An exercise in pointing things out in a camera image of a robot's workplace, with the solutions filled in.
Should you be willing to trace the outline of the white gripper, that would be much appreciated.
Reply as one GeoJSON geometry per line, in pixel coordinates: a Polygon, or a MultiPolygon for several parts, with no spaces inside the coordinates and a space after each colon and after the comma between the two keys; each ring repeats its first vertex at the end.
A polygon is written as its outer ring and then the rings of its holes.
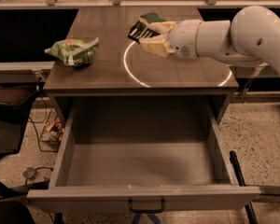
{"type": "Polygon", "coordinates": [[[180,59],[195,60],[198,57],[196,38],[201,23],[201,20],[185,20],[178,24],[175,21],[152,22],[147,28],[157,35],[141,38],[141,48],[160,57],[174,54],[180,59]]]}

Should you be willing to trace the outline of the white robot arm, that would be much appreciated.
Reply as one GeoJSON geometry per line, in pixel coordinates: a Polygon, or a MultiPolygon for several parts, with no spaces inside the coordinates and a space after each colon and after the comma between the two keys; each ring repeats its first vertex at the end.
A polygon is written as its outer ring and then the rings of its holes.
{"type": "Polygon", "coordinates": [[[139,39],[141,48],[161,57],[256,67],[268,64],[280,76],[280,18],[266,7],[245,7],[231,21],[152,22],[156,33],[139,39]]]}

